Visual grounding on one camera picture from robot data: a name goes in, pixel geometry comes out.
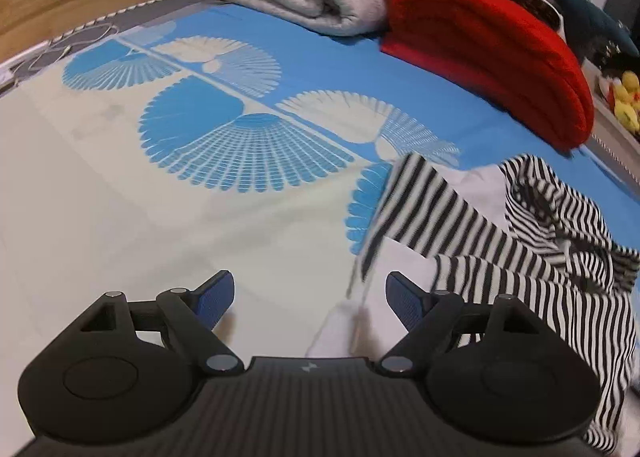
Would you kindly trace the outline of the black white striped garment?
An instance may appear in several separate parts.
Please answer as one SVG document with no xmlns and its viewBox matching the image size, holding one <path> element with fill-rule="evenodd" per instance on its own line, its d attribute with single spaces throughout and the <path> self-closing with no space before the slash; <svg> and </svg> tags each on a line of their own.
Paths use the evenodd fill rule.
<svg viewBox="0 0 640 457">
<path fill-rule="evenodd" d="M 386 302 L 390 272 L 472 303 L 515 295 L 598 376 L 585 441 L 614 451 L 634 374 L 639 255 L 612 239 L 590 198 L 529 154 L 471 171 L 406 154 L 361 172 L 346 227 L 354 275 L 310 356 L 376 359 L 404 335 Z"/>
</svg>

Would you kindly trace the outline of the blue and cream bedsheet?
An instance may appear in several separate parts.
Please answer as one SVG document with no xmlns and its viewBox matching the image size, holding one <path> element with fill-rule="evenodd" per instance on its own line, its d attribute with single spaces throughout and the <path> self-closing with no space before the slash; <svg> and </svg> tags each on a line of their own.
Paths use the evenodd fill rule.
<svg viewBox="0 0 640 457">
<path fill-rule="evenodd" d="M 1 99 L 1 451 L 30 438 L 27 364 L 102 293 L 149 300 L 221 269 L 218 331 L 242 357 L 304 354 L 346 295 L 393 162 L 458 170 L 544 158 L 639 243 L 639 203 L 585 149 L 378 40 L 334 40 L 244 7 L 177 0 L 100 24 Z"/>
</svg>

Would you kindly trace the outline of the yellow plush toy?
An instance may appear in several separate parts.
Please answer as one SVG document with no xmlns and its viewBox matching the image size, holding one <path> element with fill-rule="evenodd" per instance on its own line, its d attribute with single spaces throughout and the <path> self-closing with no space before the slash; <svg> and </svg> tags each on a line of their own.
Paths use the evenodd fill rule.
<svg viewBox="0 0 640 457">
<path fill-rule="evenodd" d="M 608 81 L 606 91 L 610 107 L 618 123 L 634 136 L 639 135 L 639 77 L 632 70 Z"/>
</svg>

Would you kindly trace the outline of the red knitted pillow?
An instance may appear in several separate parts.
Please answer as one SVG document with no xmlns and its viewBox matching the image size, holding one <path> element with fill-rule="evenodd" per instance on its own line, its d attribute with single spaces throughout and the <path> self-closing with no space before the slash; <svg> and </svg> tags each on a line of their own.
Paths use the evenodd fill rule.
<svg viewBox="0 0 640 457">
<path fill-rule="evenodd" d="M 557 150 L 587 142 L 590 87 L 563 39 L 510 0 L 390 0 L 382 52 L 488 100 Z"/>
</svg>

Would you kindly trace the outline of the dark teal plush toy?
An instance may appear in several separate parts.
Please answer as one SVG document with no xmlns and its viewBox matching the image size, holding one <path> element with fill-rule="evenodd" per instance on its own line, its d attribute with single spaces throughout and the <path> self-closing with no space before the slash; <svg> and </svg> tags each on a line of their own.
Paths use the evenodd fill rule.
<svg viewBox="0 0 640 457">
<path fill-rule="evenodd" d="M 606 39 L 624 53 L 638 56 L 638 47 L 630 35 L 602 9 L 589 0 L 553 0 L 564 18 L 566 42 L 579 62 L 591 50 L 596 39 Z"/>
</svg>

